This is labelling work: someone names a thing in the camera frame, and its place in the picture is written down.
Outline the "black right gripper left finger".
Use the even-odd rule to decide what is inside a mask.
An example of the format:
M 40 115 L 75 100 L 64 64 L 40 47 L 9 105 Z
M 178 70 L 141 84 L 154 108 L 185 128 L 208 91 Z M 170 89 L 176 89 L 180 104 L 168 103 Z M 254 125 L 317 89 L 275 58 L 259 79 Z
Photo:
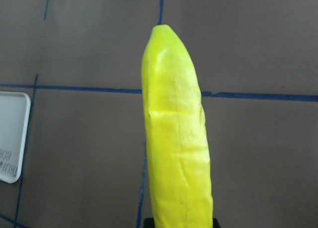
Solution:
M 143 228 L 155 228 L 154 218 L 145 218 L 143 222 Z

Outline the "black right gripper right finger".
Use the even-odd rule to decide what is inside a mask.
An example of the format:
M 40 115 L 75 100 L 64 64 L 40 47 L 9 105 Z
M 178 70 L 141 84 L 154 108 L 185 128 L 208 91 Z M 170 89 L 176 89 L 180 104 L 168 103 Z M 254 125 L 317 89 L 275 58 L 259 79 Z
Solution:
M 213 218 L 213 228 L 221 228 L 221 226 L 216 218 Z

